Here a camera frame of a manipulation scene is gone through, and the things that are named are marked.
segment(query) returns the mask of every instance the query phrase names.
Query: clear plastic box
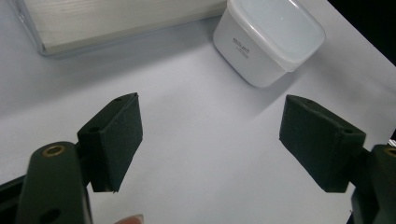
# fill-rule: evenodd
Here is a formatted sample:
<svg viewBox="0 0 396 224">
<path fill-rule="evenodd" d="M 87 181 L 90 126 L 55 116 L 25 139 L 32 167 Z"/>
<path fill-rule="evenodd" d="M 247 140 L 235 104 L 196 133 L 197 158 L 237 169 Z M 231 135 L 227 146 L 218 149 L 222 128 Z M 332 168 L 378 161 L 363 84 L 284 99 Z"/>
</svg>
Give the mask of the clear plastic box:
<svg viewBox="0 0 396 224">
<path fill-rule="evenodd" d="M 221 15 L 226 0 L 8 0 L 37 51 L 57 55 Z"/>
</svg>

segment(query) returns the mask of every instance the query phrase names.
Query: white plastic container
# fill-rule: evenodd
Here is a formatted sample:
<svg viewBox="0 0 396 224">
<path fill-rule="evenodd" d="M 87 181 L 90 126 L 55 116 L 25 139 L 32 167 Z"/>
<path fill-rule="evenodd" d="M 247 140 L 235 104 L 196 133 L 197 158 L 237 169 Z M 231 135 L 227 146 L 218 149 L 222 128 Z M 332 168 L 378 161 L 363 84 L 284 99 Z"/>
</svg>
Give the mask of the white plastic container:
<svg viewBox="0 0 396 224">
<path fill-rule="evenodd" d="M 267 87 L 324 42 L 320 24 L 295 0 L 228 0 L 214 43 L 251 85 Z"/>
</svg>

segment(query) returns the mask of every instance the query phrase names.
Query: fingertip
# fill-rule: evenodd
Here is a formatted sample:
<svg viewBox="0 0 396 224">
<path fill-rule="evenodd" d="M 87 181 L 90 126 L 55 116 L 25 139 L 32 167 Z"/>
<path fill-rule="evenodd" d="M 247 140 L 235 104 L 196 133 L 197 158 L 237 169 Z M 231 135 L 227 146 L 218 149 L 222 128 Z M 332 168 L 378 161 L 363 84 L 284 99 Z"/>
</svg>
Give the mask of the fingertip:
<svg viewBox="0 0 396 224">
<path fill-rule="evenodd" d="M 143 223 L 144 223 L 143 215 L 136 215 L 120 220 L 116 224 L 143 224 Z"/>
</svg>

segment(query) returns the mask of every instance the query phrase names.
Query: container lid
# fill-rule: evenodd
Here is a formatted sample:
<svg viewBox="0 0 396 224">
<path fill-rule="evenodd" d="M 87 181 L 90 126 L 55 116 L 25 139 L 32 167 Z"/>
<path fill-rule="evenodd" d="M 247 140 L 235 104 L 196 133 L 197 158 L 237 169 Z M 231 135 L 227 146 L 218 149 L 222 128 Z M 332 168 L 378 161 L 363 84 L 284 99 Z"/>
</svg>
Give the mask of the container lid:
<svg viewBox="0 0 396 224">
<path fill-rule="evenodd" d="M 320 24 L 295 0 L 228 0 L 227 8 L 248 35 L 290 72 L 325 40 Z"/>
</svg>

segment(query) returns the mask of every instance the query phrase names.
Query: brass screw insert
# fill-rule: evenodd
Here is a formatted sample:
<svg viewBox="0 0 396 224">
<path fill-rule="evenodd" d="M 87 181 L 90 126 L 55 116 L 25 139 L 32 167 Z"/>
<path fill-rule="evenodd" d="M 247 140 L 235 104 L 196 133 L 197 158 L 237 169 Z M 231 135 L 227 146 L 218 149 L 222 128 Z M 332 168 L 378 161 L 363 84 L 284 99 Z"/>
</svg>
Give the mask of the brass screw insert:
<svg viewBox="0 0 396 224">
<path fill-rule="evenodd" d="M 54 156 L 58 156 L 58 155 L 62 154 L 65 150 L 66 150 L 65 146 L 55 145 L 55 146 L 47 147 L 46 149 L 44 149 L 42 155 L 43 155 L 43 157 L 47 157 L 47 158 L 54 157 Z"/>
</svg>

